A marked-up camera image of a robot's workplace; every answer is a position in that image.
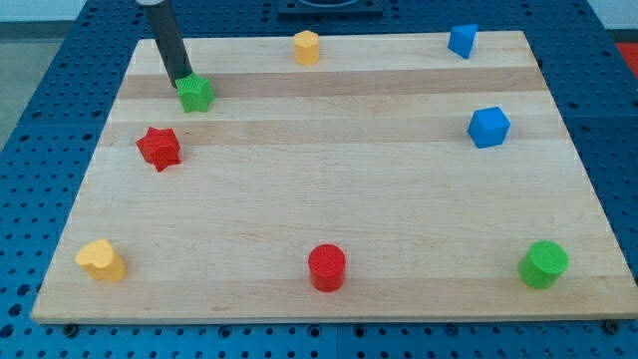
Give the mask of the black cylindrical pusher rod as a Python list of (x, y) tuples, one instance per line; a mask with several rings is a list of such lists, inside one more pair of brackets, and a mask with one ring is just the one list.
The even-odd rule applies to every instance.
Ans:
[(171, 85), (192, 73), (181, 31), (170, 0), (141, 0)]

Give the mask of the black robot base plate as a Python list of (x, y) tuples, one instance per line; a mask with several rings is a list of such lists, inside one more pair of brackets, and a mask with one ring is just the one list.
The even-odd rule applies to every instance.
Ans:
[(279, 16), (381, 15), (384, 0), (276, 0)]

